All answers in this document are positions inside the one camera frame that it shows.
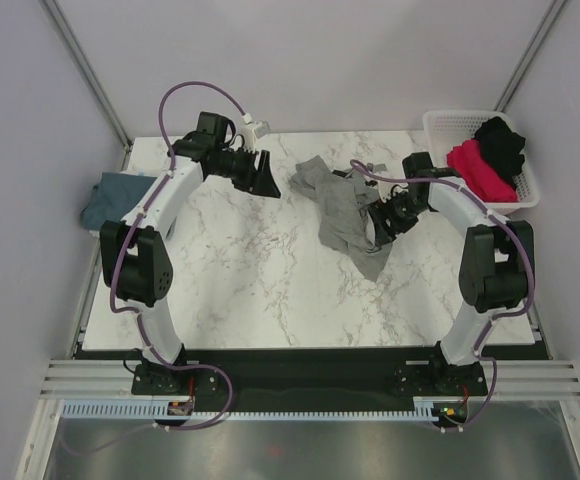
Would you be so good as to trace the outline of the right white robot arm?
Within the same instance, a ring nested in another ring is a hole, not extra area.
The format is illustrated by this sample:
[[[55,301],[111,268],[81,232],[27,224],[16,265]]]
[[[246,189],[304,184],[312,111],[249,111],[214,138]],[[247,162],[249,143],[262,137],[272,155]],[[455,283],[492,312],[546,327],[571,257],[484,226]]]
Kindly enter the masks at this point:
[[[377,245],[409,232],[421,214],[442,215],[464,240],[458,274],[462,304],[416,381],[437,394],[483,392],[482,349],[498,320],[523,316],[534,298],[534,232],[486,207],[459,173],[437,168],[426,152],[402,163],[405,179],[376,180],[368,207]]]

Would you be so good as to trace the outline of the grey t shirt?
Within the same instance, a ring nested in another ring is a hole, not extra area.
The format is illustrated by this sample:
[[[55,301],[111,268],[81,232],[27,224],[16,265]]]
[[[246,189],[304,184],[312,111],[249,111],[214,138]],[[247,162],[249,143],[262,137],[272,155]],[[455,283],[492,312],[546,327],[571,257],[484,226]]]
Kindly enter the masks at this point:
[[[379,199],[377,188],[352,168],[330,169],[319,156],[297,164],[289,185],[316,204],[321,244],[349,257],[365,279],[377,281],[391,252],[379,243],[369,213]]]

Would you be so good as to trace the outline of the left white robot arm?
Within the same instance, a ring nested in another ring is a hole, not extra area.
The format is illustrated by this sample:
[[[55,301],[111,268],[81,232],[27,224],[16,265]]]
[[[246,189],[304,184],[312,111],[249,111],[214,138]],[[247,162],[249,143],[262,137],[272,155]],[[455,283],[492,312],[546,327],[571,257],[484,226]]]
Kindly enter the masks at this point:
[[[195,130],[166,143],[169,162],[148,192],[120,220],[107,220],[100,228],[110,309],[134,315],[142,342],[134,395],[180,395],[193,377],[167,302],[174,269],[165,237],[185,201],[210,176],[226,178],[250,195],[281,196],[269,151],[256,147],[268,124],[249,115],[243,121],[237,127],[222,115],[200,113]]]

